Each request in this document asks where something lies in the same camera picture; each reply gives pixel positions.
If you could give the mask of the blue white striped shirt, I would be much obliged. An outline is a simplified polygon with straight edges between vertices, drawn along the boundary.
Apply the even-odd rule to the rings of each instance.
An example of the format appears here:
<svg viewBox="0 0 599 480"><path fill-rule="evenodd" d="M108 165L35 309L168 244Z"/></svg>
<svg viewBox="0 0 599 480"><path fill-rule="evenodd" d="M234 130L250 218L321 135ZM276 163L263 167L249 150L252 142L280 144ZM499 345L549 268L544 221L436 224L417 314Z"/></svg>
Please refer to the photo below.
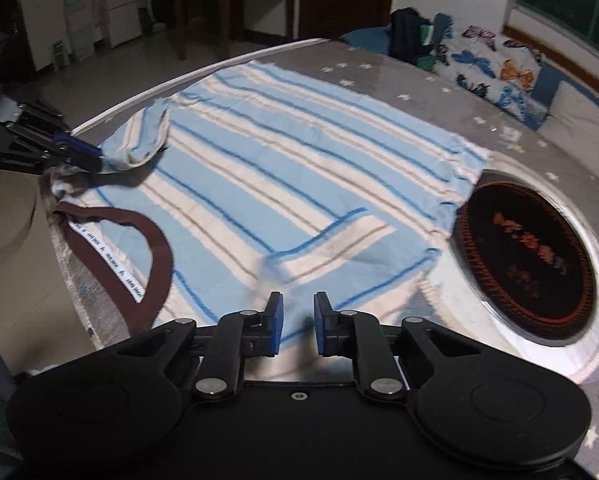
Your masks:
<svg viewBox="0 0 599 480"><path fill-rule="evenodd" d="M283 344L313 294L392 323L433 269L485 148L338 84L249 62L134 113L103 169L52 173L62 204L124 209L164 233L167 296L148 322L217 322L285 298Z"/></svg>

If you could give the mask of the butterfly pillow left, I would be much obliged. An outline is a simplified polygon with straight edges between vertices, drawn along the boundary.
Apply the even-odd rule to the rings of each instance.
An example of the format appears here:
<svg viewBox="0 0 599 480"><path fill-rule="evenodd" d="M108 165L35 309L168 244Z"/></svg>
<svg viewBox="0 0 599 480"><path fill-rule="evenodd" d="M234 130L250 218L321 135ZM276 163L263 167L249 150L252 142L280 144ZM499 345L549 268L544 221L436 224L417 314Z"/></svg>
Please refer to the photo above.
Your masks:
<svg viewBox="0 0 599 480"><path fill-rule="evenodd" d="M436 48L435 73L537 129L547 107L531 96L543 54L489 29L451 22Z"/></svg>

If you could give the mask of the blue sofa bed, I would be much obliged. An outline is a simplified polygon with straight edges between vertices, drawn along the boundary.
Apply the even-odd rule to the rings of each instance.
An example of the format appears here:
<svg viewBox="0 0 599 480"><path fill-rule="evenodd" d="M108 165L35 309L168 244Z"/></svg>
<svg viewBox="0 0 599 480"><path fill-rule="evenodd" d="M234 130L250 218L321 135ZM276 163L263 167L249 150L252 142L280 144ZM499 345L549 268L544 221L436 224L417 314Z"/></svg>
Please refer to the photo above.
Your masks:
<svg viewBox="0 0 599 480"><path fill-rule="evenodd" d="M550 117L572 132L599 128L599 94L545 51L448 14L429 20L404 8L388 25L353 30L341 40L441 76L531 130Z"/></svg>

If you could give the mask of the dark backpack with green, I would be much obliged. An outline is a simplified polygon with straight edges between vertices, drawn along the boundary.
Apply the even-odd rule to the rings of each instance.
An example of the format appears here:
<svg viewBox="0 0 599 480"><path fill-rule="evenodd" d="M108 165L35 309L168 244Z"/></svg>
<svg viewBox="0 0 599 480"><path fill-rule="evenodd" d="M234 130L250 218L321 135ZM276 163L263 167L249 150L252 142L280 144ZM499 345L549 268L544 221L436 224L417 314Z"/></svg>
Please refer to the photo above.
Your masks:
<svg viewBox="0 0 599 480"><path fill-rule="evenodd" d="M432 51L433 46L426 41L433 31L433 23L410 6L393 11L388 32L388 55L401 62L417 64L420 58Z"/></svg>

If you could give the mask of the grey star patterned table cover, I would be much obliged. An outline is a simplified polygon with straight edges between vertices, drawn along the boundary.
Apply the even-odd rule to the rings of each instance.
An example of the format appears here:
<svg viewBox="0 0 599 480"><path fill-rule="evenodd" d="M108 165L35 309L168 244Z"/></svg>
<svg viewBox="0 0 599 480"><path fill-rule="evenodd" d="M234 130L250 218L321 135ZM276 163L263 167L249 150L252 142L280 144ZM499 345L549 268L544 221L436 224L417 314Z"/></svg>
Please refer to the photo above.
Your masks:
<svg viewBox="0 0 599 480"><path fill-rule="evenodd" d="M144 214L171 247L148 318L216 323L285 302L272 382L346 377L322 360L313 294L406 316L584 387L579 456L599 478L599 179L492 106L367 50L307 40L201 68L78 128L101 174L57 169L49 206Z"/></svg>

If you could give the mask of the dark wooden side table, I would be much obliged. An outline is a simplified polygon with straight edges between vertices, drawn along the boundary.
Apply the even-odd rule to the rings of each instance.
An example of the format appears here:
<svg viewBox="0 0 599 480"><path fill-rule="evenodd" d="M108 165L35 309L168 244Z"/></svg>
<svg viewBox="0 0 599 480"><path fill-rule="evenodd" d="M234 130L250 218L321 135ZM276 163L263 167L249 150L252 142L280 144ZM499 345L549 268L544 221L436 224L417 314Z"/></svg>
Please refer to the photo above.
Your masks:
<svg viewBox="0 0 599 480"><path fill-rule="evenodd" d="M232 39L241 39L249 34L260 35L266 44L277 46L294 40L295 0L284 0L284 34L270 40L267 32L254 32L245 27L245 0L217 0L219 46L228 49ZM168 30L171 47L180 61L186 59L186 35L188 35L188 10L185 0L172 0L174 26Z"/></svg>

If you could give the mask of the grey plain pillow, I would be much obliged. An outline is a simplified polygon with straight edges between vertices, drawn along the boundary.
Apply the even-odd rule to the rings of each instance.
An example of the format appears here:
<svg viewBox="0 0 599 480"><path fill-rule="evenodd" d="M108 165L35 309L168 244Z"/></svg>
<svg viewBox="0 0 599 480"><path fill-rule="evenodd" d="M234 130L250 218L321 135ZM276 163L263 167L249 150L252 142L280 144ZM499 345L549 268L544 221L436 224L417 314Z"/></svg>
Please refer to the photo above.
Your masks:
<svg viewBox="0 0 599 480"><path fill-rule="evenodd" d="M562 80L538 130L599 180L599 106Z"/></svg>

